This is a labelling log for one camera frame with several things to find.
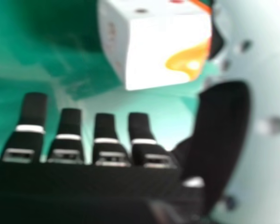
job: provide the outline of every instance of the green surface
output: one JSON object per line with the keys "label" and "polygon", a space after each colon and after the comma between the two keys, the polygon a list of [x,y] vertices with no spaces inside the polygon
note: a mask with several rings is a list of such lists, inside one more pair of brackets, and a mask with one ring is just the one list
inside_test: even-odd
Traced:
{"label": "green surface", "polygon": [[170,150],[191,133],[196,93],[204,78],[215,74],[207,63],[193,83],[127,92],[101,51],[95,0],[0,0],[0,152],[30,91],[49,95],[43,154],[64,107],[83,110],[88,163],[97,112],[116,115],[128,149],[128,113],[149,113],[157,140]]}

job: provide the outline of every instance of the white and orange box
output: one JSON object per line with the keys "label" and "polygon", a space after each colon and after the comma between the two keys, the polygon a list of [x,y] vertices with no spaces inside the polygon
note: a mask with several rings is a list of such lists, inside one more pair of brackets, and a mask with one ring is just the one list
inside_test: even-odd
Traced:
{"label": "white and orange box", "polygon": [[127,90],[193,81],[209,53],[210,10],[198,0],[99,0],[98,22]]}

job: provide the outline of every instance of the box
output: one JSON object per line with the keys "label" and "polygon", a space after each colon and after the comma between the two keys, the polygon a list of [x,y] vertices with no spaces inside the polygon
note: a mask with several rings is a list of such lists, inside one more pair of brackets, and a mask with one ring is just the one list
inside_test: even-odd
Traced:
{"label": "box", "polygon": [[210,13],[183,0],[99,0],[103,51],[127,90],[195,80],[209,52]]}

